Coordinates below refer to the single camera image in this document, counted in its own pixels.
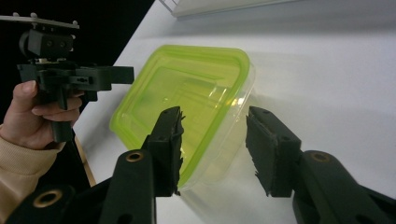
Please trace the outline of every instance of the green lid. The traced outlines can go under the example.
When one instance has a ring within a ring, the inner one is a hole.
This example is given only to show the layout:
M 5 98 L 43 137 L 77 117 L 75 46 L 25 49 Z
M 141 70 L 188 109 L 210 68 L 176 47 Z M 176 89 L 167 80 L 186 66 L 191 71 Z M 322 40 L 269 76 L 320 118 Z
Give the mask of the green lid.
M 110 121 L 128 149 L 141 148 L 160 113 L 180 106 L 183 165 L 179 186 L 194 172 L 248 77 L 250 61 L 240 49 L 171 46 L 156 49 Z

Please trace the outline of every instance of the translucent green lid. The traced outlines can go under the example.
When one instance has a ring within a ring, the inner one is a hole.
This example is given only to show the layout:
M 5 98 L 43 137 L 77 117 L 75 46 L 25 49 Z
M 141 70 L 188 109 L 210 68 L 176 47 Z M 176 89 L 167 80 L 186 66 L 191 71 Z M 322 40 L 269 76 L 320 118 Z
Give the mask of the translucent green lid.
M 113 114 L 110 129 L 127 148 L 141 148 L 160 113 L 179 105 L 186 117 L 179 180 L 183 186 L 246 81 L 249 67 L 240 49 L 159 47 Z

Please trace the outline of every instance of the sleeve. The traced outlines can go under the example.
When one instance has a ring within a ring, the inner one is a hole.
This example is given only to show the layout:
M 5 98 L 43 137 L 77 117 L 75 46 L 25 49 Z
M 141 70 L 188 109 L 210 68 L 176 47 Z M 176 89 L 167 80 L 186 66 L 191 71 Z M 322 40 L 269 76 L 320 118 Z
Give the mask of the sleeve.
M 54 149 L 32 150 L 0 137 L 0 223 L 35 190 L 38 179 L 50 169 L 63 147 L 58 144 Z

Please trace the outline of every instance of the plastic container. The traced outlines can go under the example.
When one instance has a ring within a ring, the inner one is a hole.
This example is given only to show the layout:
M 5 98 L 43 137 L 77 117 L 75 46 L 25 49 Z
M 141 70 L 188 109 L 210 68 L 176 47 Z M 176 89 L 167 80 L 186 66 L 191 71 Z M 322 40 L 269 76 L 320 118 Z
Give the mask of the plastic container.
M 253 81 L 249 58 L 240 49 L 159 47 L 114 112 L 110 130 L 127 148 L 141 148 L 160 113 L 179 105 L 186 118 L 182 120 L 183 164 L 178 187 L 188 189 L 212 161 L 219 160 L 222 146 L 235 141 L 229 135 L 239 121 Z M 233 144 L 236 149 L 245 136 L 246 131 L 239 134 L 240 140 Z M 235 152 L 235 148 L 225 150 Z M 232 158 L 223 160 L 217 174 L 225 172 Z

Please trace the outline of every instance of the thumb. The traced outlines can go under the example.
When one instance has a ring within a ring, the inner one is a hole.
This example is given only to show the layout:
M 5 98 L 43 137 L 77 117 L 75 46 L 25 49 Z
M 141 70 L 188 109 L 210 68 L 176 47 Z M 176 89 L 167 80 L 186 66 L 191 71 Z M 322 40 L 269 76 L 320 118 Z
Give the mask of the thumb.
M 34 80 L 18 84 L 14 88 L 11 108 L 14 112 L 24 112 L 35 105 L 37 87 Z

